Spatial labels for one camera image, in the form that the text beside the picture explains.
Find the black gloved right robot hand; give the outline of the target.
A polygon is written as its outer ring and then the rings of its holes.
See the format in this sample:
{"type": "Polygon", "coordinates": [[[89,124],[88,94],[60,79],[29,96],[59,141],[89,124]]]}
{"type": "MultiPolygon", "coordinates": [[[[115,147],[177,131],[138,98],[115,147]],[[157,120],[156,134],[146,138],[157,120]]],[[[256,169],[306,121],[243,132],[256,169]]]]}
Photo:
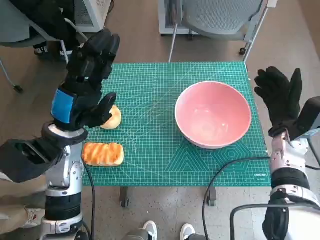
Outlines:
{"type": "Polygon", "coordinates": [[[254,81],[254,91],[265,103],[272,124],[268,134],[274,138],[298,119],[303,88],[301,69],[296,68],[288,79],[276,67],[270,66],[259,69],[254,81]]]}

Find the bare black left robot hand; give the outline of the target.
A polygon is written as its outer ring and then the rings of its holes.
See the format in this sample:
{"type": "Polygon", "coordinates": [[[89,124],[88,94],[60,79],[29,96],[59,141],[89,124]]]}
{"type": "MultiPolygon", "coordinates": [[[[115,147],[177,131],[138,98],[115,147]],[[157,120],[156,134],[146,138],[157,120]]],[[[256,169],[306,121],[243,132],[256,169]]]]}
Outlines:
{"type": "Polygon", "coordinates": [[[75,48],[67,64],[67,76],[56,90],[51,115],[63,131],[77,131],[105,124],[117,94],[102,93],[102,83],[113,70],[120,36],[107,28],[91,36],[83,47],[75,48]]]}

